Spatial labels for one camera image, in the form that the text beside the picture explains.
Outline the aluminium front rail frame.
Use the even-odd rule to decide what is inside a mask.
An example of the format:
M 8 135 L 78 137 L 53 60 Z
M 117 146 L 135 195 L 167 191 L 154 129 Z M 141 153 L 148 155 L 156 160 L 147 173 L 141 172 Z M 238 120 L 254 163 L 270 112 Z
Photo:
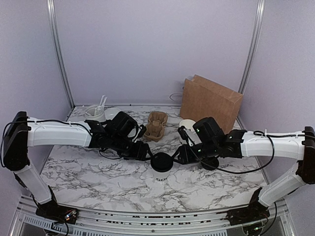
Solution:
M 32 198 L 20 199 L 11 224 L 10 236 L 294 236 L 284 201 L 270 207 L 269 217 L 231 224 L 231 209 L 197 212 L 123 212 L 78 208 L 76 222 L 64 225 L 36 215 Z

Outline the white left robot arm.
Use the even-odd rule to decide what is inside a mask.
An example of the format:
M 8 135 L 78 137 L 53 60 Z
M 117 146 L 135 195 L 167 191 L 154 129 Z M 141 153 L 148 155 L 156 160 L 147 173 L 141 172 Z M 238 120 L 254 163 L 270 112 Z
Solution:
M 109 121 L 78 122 L 31 118 L 19 111 L 4 128 L 1 161 L 43 205 L 52 219 L 62 215 L 54 193 L 29 158 L 29 149 L 44 146 L 73 146 L 100 151 L 112 150 L 126 160 L 146 161 L 153 156 L 148 144 L 140 140 L 146 127 L 125 112 Z

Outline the left aluminium corner post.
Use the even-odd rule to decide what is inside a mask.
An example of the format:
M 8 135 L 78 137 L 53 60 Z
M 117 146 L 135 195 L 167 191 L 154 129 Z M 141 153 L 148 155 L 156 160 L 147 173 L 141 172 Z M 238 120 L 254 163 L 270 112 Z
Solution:
M 63 83 L 63 87 L 65 90 L 65 94 L 69 103 L 69 106 L 71 109 L 74 109 L 74 99 L 71 93 L 67 72 L 65 68 L 65 63 L 62 55 L 62 48 L 59 38 L 59 32 L 58 32 L 58 25 L 57 25 L 57 17 L 56 17 L 56 11 L 55 11 L 55 1 L 54 0 L 47 0 L 47 9 L 48 9 L 48 16 L 49 16 L 49 22 L 52 32 L 52 38 L 54 42 L 54 48 L 56 52 L 58 67 L 61 74 L 61 79 Z

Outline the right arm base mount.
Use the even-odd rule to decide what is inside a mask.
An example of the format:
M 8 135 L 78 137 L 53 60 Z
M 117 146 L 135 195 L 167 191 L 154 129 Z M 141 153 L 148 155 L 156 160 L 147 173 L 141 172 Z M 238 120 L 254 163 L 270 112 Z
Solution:
M 261 190 L 262 187 L 254 191 L 248 206 L 227 211 L 226 219 L 231 226 L 261 220 L 270 216 L 268 207 L 258 201 Z

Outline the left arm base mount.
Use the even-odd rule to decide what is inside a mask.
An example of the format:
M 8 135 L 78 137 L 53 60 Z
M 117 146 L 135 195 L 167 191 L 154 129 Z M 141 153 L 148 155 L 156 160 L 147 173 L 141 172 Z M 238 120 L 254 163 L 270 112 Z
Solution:
M 68 206 L 61 206 L 57 203 L 55 194 L 50 186 L 48 186 L 52 198 L 45 204 L 35 202 L 37 209 L 35 214 L 47 219 L 56 220 L 60 223 L 75 224 L 78 216 L 78 209 Z

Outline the white plastic utensils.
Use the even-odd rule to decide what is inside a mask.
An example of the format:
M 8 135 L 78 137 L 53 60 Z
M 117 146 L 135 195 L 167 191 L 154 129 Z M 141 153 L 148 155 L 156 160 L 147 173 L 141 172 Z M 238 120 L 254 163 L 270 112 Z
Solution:
M 100 103 L 94 109 L 95 116 L 100 115 L 103 112 L 106 100 L 107 100 L 107 96 L 103 95 L 101 97 Z

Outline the orange white bowl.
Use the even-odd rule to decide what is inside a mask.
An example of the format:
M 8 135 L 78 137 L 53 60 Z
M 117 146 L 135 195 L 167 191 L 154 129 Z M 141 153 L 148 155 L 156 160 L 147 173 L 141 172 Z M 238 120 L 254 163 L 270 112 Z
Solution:
M 120 111 L 121 109 L 116 107 L 106 109 L 104 111 L 106 120 L 112 120 Z

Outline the brown paper bag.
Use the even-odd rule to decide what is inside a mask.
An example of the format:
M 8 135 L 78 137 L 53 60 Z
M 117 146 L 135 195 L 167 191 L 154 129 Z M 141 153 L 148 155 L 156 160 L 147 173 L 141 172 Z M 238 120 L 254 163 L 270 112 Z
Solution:
M 191 80 L 185 79 L 180 117 L 194 121 L 213 117 L 228 133 L 234 127 L 242 100 L 241 93 L 194 75 Z

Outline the cardboard cup carrier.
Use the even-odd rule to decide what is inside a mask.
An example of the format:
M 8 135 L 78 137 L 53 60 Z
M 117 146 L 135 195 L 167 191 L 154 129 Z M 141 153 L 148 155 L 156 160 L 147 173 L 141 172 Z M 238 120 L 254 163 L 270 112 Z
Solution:
M 154 142 L 161 140 L 165 133 L 167 120 L 168 115 L 165 112 L 150 112 L 148 123 L 146 124 L 146 132 L 144 134 L 145 139 Z

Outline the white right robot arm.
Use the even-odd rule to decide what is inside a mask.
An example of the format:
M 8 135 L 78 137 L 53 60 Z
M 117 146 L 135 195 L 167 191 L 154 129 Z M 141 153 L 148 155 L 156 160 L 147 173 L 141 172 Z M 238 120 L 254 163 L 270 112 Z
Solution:
M 265 187 L 257 189 L 244 209 L 248 220 L 255 220 L 279 198 L 306 184 L 315 182 L 315 131 L 306 126 L 293 133 L 267 133 L 262 131 L 231 130 L 224 134 L 213 117 L 196 122 L 193 129 L 200 142 L 195 143 L 180 126 L 178 133 L 185 141 L 179 147 L 177 162 L 188 164 L 200 161 L 210 169 L 217 169 L 211 162 L 217 158 L 243 158 L 252 156 L 286 157 L 295 164 L 281 177 Z

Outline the aluminium corner post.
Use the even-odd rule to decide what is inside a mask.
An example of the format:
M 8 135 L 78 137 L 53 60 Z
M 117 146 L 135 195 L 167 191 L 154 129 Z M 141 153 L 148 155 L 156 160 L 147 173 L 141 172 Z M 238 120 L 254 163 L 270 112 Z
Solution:
M 238 89 L 238 92 L 241 94 L 245 93 L 246 86 L 250 78 L 252 63 L 253 63 L 254 56 L 255 56 L 255 53 L 257 51 L 258 44 L 259 44 L 261 28 L 262 28 L 262 23 L 263 23 L 264 9 L 265 9 L 265 0 L 258 0 L 248 56 L 246 59 L 240 86 Z
M 55 1 L 54 0 L 47 0 L 47 9 L 48 9 L 48 16 L 49 16 L 49 22 L 52 32 L 52 38 L 54 42 L 54 48 L 56 52 L 58 67 L 61 74 L 61 79 L 63 83 L 63 87 L 65 90 L 65 94 L 69 103 L 69 106 L 71 109 L 74 109 L 74 99 L 71 93 L 67 72 L 65 68 L 65 63 L 62 55 L 62 48 L 59 38 L 59 32 L 58 32 L 58 25 L 57 25 L 57 17 L 56 17 L 56 11 L 55 11 Z

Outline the right aluminium corner post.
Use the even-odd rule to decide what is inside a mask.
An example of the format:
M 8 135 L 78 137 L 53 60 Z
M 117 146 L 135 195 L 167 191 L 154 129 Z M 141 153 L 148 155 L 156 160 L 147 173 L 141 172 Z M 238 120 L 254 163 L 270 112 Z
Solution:
M 246 86 L 250 78 L 252 63 L 253 63 L 254 56 L 255 56 L 255 53 L 257 51 L 258 44 L 259 44 L 261 28 L 262 28 L 262 23 L 263 23 L 264 9 L 265 9 L 265 0 L 258 0 L 248 56 L 246 59 L 240 86 L 238 89 L 238 92 L 241 94 L 245 93 Z

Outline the white utensil holder cup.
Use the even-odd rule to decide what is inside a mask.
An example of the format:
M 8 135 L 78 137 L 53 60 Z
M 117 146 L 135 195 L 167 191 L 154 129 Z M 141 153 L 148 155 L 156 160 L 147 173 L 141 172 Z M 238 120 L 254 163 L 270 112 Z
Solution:
M 99 122 L 106 121 L 104 108 L 99 105 L 88 106 L 84 111 L 84 115 L 86 120 L 96 120 Z

